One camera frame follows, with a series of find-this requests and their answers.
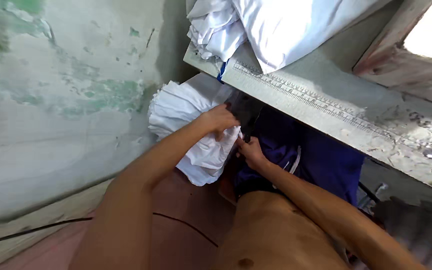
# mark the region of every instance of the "white fabric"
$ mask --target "white fabric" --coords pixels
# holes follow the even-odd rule
[[[389,0],[197,0],[188,37],[203,59],[227,61],[249,40],[264,74],[302,58]]]
[[[161,140],[200,114],[224,103],[232,91],[231,86],[204,73],[181,85],[171,81],[154,95],[149,105],[149,130]],[[205,136],[189,149],[176,167],[196,186],[216,181],[240,129],[237,126],[225,130],[219,142],[213,134]]]
[[[247,39],[230,0],[197,0],[187,18],[188,37],[203,59],[217,56],[226,62]]]
[[[378,2],[232,1],[264,74],[279,70],[312,52]]]

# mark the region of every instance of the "black cable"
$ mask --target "black cable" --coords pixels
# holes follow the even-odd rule
[[[185,224],[185,225],[189,226],[190,228],[192,228],[193,230],[195,230],[196,232],[198,232],[202,237],[206,238],[206,240],[208,240],[209,242],[211,242],[216,248],[218,247],[218,245],[213,240],[211,240],[209,237],[207,237],[202,231],[198,230],[195,226],[193,226],[193,225],[191,225],[191,224],[189,224],[189,223],[187,223],[187,222],[185,222],[183,220],[180,220],[180,219],[177,219],[177,218],[173,218],[173,217],[170,217],[170,216],[167,216],[167,215],[164,215],[164,214],[156,213],[156,212],[153,212],[153,215],[165,217],[165,218],[168,218],[170,220],[178,221],[178,222],[180,222],[182,224]],[[48,224],[48,225],[44,225],[44,226],[41,226],[41,227],[37,227],[37,228],[34,228],[34,229],[23,230],[23,231],[20,231],[20,232],[17,232],[17,233],[13,233],[13,234],[10,234],[10,235],[7,235],[7,236],[0,237],[0,242],[4,241],[4,240],[11,239],[11,238],[15,238],[15,237],[18,237],[18,236],[24,236],[24,235],[27,235],[27,234],[30,234],[30,233],[34,233],[34,232],[37,232],[37,231],[40,231],[40,230],[48,229],[48,228],[51,228],[51,227],[54,227],[54,226],[63,225],[63,224],[67,224],[67,223],[90,221],[92,219],[93,218],[68,219],[68,220],[56,222],[56,223],[53,223],[53,224]]]
[[[37,228],[34,228],[34,229],[30,229],[30,230],[23,230],[23,231],[20,231],[20,232],[17,232],[17,233],[13,233],[13,234],[10,234],[10,235],[7,235],[7,236],[0,237],[0,242],[4,241],[4,240],[11,239],[11,238],[15,238],[15,237],[18,237],[18,236],[24,236],[24,235],[27,235],[27,234],[30,234],[30,233],[34,233],[34,232],[37,232],[37,231],[40,231],[40,230],[48,229],[48,228],[51,228],[51,227],[54,227],[54,226],[63,225],[63,224],[66,224],[66,223],[84,222],[84,221],[89,221],[89,220],[92,220],[92,219],[93,218],[68,219],[68,220],[56,222],[56,223],[53,223],[53,224],[48,224],[48,225],[44,225],[44,226],[37,227]]]
[[[188,225],[193,230],[197,231],[202,237],[206,238],[206,240],[208,240],[209,242],[211,242],[216,248],[218,248],[218,244],[217,243],[215,243],[213,240],[211,240],[209,237],[207,237],[206,234],[204,234],[202,231],[198,230],[198,228],[196,228],[195,226],[187,223],[186,221],[183,221],[183,220],[180,220],[180,219],[177,219],[177,218],[173,218],[173,217],[170,217],[170,216],[167,216],[167,215],[163,215],[163,214],[160,214],[160,213],[153,213],[153,215],[165,217],[165,218],[168,218],[170,220],[178,221],[178,222],[180,222],[182,224]]]
[[[369,190],[369,188],[363,185],[362,182],[358,182],[357,185],[366,193],[366,195],[368,195],[369,199],[373,200],[375,203],[381,201],[371,190]]]

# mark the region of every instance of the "person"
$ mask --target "person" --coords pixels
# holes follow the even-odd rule
[[[239,124],[226,105],[216,106],[130,163],[109,185],[69,269],[150,269],[152,190],[201,138],[220,138]],[[349,269],[332,239],[372,270],[425,269],[350,203],[270,162],[258,138],[236,143],[249,168],[282,194],[255,190],[238,198],[211,269]]]

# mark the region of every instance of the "floor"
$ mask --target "floor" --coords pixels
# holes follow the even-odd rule
[[[217,245],[236,208],[218,194],[218,183],[197,187],[174,170],[153,193],[153,212],[191,224]],[[74,223],[0,265],[0,270],[65,270],[91,221]],[[216,246],[180,221],[153,215],[152,269],[209,269]]]

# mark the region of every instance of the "concrete wall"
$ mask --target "concrete wall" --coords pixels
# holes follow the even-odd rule
[[[184,0],[0,0],[0,218],[123,169],[195,70]]]

